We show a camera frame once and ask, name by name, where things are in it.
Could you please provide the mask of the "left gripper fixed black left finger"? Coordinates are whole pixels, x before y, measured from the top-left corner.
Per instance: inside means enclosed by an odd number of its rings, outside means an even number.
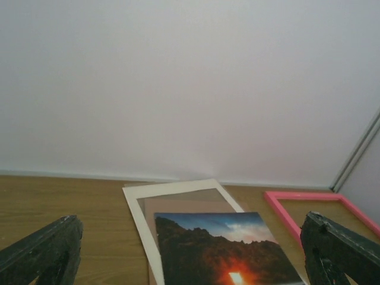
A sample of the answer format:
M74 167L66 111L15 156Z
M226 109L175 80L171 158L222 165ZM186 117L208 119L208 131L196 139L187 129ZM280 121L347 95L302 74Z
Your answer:
M1 250L1 284L74 284L83 224L63 216Z

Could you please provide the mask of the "left gripper moving black right finger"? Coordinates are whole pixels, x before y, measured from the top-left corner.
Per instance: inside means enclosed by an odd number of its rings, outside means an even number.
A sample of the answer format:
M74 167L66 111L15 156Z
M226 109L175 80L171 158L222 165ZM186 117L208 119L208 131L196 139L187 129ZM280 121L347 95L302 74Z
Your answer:
M311 284L379 284L379 244L310 211L300 232Z

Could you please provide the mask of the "pink photo frame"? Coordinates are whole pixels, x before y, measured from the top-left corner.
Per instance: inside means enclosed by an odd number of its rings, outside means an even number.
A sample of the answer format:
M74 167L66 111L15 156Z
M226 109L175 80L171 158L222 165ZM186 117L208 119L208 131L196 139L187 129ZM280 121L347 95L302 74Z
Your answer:
M287 227L290 234L302 247L300 240L301 229L291 218L290 214L282 206L280 200L299 200L299 201L338 201L343 204L354 216L356 216L376 237L379 238L379 226L364 214L357 206L350 202L341 194L322 193L322 192L283 192L283 191L265 191L264 198L267 200L274 212Z

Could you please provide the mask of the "sunset photo print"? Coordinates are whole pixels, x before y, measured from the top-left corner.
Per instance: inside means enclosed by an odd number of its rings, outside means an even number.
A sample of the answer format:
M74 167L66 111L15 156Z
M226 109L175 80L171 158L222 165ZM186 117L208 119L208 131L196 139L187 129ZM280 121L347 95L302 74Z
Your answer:
M257 212L155 213L165 284L303 284Z

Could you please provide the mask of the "white mat board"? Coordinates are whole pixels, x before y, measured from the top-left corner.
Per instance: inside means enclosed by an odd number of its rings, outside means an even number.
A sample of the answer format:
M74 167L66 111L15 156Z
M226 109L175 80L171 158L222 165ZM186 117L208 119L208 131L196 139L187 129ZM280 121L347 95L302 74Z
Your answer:
M122 188L150 266L150 283L164 284L153 212L237 212L244 209L215 180L127 185Z

